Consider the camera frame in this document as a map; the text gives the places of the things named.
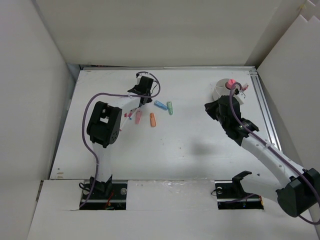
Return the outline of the orange highlighter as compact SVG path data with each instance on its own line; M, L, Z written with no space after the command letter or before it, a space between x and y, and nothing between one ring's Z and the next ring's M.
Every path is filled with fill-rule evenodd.
M156 117L155 117L155 114L153 112L151 112L149 114L149 119L150 119L150 126L152 128L156 127L157 126L157 122L156 122Z

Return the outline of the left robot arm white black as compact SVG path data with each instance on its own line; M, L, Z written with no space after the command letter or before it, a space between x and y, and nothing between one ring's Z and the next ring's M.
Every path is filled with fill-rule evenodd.
M96 161L94 176L90 185L100 198L107 198L112 191L112 170L107 147L116 142L125 114L152 102L156 97L153 84L159 80L151 73L141 71L136 74L137 84L127 93L101 92L94 95L85 107L82 118L82 140Z

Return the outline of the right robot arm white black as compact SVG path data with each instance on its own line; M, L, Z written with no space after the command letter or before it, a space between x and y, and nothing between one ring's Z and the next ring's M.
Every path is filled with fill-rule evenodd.
M242 171L231 179L234 202L259 195L278 203L287 215L294 218L319 204L320 173L295 163L259 136L259 128L241 116L240 103L235 97L223 95L206 103L204 108L231 140L256 157L277 179L277 183L268 183L260 175Z

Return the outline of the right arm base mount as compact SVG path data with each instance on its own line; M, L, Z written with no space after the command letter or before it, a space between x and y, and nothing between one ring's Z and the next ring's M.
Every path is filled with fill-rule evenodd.
M215 189L211 195L216 197L219 210L263 210L262 197L245 192L241 181L250 171L243 171L235 175L231 180L215 180Z

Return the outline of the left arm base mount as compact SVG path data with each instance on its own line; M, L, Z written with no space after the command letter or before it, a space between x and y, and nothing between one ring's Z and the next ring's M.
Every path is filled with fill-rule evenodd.
M127 205L128 182L114 181L112 177L107 182L96 181L89 195L93 177L89 181L80 182L80 210L124 211Z

